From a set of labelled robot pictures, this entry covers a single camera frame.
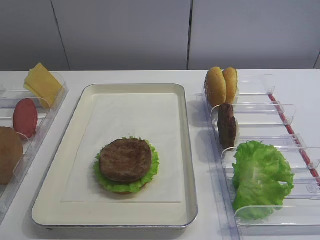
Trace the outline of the clear acrylic left rack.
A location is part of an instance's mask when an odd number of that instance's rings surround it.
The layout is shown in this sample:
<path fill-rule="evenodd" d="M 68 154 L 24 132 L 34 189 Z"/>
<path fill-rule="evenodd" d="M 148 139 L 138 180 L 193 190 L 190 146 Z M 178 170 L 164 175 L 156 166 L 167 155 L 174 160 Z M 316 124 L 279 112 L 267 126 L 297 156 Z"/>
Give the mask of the clear acrylic left rack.
<path fill-rule="evenodd" d="M 0 85 L 0 125 L 2 127 L 13 127 L 13 115 L 16 105 L 23 99 L 31 99 L 37 109 L 37 127 L 35 134 L 30 138 L 22 140 L 23 155 L 13 170 L 13 176 L 8 184 L 0 186 L 0 216 L 3 217 L 9 210 L 35 156 L 38 153 L 62 103 L 64 102 L 68 88 L 64 78 L 58 72 L 51 73 L 62 84 L 62 89 L 55 97 L 51 108 L 45 109 L 40 104 L 40 98 L 30 91 L 9 89 Z"/>

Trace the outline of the brown top bun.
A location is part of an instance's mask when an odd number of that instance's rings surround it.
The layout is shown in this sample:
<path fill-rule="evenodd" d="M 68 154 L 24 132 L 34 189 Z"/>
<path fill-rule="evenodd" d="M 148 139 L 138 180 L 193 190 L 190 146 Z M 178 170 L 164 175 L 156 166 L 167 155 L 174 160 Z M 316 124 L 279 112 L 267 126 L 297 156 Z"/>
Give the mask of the brown top bun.
<path fill-rule="evenodd" d="M 0 127 L 0 184 L 7 185 L 23 155 L 19 135 L 10 127 Z"/>

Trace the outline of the rear bun half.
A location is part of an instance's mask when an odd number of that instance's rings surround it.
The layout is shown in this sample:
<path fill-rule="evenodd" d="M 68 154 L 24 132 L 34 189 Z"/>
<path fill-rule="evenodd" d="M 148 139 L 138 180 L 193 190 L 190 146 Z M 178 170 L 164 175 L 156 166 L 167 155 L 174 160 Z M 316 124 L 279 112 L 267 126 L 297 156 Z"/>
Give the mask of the rear bun half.
<path fill-rule="evenodd" d="M 235 100 L 238 89 L 238 73 L 233 67 L 226 68 L 223 72 L 226 84 L 226 103 L 232 104 Z"/>

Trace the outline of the red tomato slice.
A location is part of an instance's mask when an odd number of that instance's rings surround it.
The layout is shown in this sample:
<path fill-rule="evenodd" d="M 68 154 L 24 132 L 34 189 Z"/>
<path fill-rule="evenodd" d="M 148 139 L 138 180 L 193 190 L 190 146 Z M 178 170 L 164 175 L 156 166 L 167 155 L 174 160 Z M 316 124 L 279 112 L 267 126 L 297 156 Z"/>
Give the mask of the red tomato slice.
<path fill-rule="evenodd" d="M 36 133 L 38 111 L 31 98 L 18 102 L 13 113 L 13 128 L 17 133 L 31 138 Z"/>

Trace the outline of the cream metal tray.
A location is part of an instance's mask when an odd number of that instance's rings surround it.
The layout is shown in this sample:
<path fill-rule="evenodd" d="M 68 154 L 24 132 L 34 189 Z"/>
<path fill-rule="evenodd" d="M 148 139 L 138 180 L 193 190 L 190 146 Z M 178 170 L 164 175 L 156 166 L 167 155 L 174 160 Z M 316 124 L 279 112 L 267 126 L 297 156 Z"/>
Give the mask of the cream metal tray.
<path fill-rule="evenodd" d="M 120 138 L 149 141 L 159 170 L 138 193 L 104 190 L 96 154 Z M 185 89 L 174 83 L 87 86 L 33 204 L 45 228 L 185 228 L 198 215 Z"/>

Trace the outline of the yellow cheese slice in rack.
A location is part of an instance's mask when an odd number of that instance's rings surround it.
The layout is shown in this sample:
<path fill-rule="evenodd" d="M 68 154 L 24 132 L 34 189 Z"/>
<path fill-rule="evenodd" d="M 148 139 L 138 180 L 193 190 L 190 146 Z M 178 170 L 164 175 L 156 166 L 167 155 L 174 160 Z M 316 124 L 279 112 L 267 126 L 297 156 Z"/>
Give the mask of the yellow cheese slice in rack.
<path fill-rule="evenodd" d="M 45 109 L 50 109 L 55 102 L 57 91 L 54 88 L 45 86 L 38 89 L 29 88 L 39 98 L 40 104 Z"/>

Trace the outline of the upright brown meat patty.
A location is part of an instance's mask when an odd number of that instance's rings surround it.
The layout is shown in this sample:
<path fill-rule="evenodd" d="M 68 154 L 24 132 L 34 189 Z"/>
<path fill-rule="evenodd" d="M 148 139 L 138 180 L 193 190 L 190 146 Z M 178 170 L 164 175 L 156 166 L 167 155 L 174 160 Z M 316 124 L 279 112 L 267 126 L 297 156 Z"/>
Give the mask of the upright brown meat patty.
<path fill-rule="evenodd" d="M 219 107 L 217 127 L 222 148 L 234 147 L 237 136 L 237 122 L 231 104 L 223 103 Z"/>

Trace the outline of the green lettuce leaf in rack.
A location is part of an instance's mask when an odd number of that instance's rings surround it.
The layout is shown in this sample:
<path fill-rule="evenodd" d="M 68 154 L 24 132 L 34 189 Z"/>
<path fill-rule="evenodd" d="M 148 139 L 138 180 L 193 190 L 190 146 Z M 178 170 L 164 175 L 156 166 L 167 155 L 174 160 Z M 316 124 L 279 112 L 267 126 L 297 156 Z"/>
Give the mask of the green lettuce leaf in rack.
<path fill-rule="evenodd" d="M 295 175 L 283 154 L 273 145 L 249 141 L 238 146 L 234 157 L 232 207 L 237 217 L 263 219 L 281 209 Z"/>

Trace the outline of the front bun half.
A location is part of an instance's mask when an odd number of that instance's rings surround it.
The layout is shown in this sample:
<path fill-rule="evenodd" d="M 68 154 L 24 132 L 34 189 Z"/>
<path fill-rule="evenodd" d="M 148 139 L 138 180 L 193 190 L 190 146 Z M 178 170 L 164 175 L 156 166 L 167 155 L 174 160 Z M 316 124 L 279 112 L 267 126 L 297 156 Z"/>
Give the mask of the front bun half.
<path fill-rule="evenodd" d="M 222 70 L 215 66 L 206 74 L 204 81 L 205 95 L 212 107 L 226 102 L 227 88 Z"/>

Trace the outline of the clear acrylic right rack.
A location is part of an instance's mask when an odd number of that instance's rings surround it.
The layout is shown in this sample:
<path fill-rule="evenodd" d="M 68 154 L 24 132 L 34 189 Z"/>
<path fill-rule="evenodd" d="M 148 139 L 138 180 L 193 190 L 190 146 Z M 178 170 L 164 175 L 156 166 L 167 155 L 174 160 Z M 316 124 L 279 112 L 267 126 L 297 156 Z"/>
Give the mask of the clear acrylic right rack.
<path fill-rule="evenodd" d="M 220 230 L 225 240 L 279 239 L 295 235 L 302 239 L 320 233 L 320 146 L 307 144 L 294 129 L 297 105 L 277 97 L 273 75 L 239 78 L 233 112 L 237 136 L 232 147 L 220 144 L 218 107 L 204 93 L 204 131 L 210 137 L 209 171 L 216 195 Z M 273 145 L 289 162 L 294 174 L 293 189 L 282 205 L 245 206 L 233 209 L 237 191 L 233 185 L 235 154 L 240 144 L 250 141 Z"/>

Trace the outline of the bun half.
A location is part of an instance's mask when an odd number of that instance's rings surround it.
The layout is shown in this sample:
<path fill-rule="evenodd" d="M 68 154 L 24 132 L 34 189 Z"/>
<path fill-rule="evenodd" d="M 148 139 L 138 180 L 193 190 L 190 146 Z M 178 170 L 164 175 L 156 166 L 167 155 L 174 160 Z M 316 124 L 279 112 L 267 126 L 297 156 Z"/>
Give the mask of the bun half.
<path fill-rule="evenodd" d="M 206 74 L 204 81 L 205 95 L 212 107 L 226 102 L 227 88 L 222 70 L 215 66 Z"/>
<path fill-rule="evenodd" d="M 226 84 L 226 103 L 232 104 L 235 100 L 238 89 L 238 73 L 233 67 L 226 68 L 223 72 Z"/>

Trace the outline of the brown meat patty on tray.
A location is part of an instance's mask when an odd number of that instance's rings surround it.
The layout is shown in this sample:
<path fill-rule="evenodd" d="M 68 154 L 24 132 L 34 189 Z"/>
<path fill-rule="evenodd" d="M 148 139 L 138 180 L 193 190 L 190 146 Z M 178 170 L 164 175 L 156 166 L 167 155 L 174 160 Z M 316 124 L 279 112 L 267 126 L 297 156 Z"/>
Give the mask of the brown meat patty on tray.
<path fill-rule="evenodd" d="M 117 139 L 100 152 L 99 170 L 107 179 L 132 183 L 144 177 L 152 164 L 148 143 L 136 138 Z"/>

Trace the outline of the green lettuce under patty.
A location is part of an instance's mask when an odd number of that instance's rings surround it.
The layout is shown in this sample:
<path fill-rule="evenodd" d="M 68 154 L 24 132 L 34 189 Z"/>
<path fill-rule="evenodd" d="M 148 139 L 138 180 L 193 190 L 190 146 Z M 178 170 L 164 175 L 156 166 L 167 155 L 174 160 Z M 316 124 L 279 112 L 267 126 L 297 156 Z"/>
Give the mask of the green lettuce under patty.
<path fill-rule="evenodd" d="M 139 139 L 139 140 L 142 140 L 141 138 L 135 138 L 135 137 L 129 137 L 129 138 L 123 137 L 123 138 L 120 138 L 120 139 Z M 100 172 L 100 169 L 99 169 L 99 159 L 100 159 L 100 152 L 101 151 L 96 155 L 96 157 L 95 157 L 96 162 L 93 165 L 93 171 L 94 171 L 94 174 L 95 174 L 95 176 L 97 178 L 98 183 L 106 191 L 111 192 L 110 190 L 112 189 L 112 187 L 117 186 L 117 185 L 134 184 L 134 185 L 140 185 L 141 186 L 143 184 L 148 184 L 153 180 L 153 177 L 158 174 L 159 165 L 160 165 L 158 152 L 156 151 L 156 148 L 154 146 L 152 146 L 147 140 L 143 140 L 143 141 L 146 141 L 148 143 L 150 149 L 151 149 L 151 153 L 152 153 L 151 167 L 150 167 L 150 170 L 147 172 L 147 174 L 145 176 L 143 176 L 139 180 L 131 182 L 131 183 L 116 182 L 116 181 L 112 181 L 112 180 L 104 177 L 102 175 L 102 173 Z"/>

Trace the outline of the white paper liner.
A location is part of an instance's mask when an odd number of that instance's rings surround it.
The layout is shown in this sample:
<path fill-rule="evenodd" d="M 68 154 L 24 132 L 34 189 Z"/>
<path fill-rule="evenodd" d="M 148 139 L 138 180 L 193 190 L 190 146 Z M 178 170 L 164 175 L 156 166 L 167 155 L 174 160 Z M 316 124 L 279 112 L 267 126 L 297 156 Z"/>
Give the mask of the white paper liner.
<path fill-rule="evenodd" d="M 95 94 L 73 124 L 68 143 L 75 148 L 63 202 L 172 202 L 183 199 L 182 144 L 177 95 Z M 120 138 L 147 140 L 159 155 L 157 175 L 140 192 L 118 195 L 98 183 L 96 154 Z"/>

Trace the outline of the yellow cheese slice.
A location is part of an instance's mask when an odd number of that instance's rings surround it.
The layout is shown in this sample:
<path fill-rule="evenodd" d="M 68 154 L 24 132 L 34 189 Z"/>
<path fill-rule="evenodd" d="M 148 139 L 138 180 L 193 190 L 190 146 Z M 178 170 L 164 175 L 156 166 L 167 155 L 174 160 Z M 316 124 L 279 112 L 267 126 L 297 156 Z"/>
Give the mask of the yellow cheese slice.
<path fill-rule="evenodd" d="M 40 104 L 45 109 L 50 109 L 55 102 L 57 91 L 54 88 L 45 86 L 38 89 L 29 88 L 39 98 Z"/>
<path fill-rule="evenodd" d="M 23 87 L 27 90 L 30 87 L 35 90 L 40 87 L 51 87 L 56 90 L 57 97 L 63 86 L 41 63 L 38 63 L 34 68 L 29 70 Z"/>

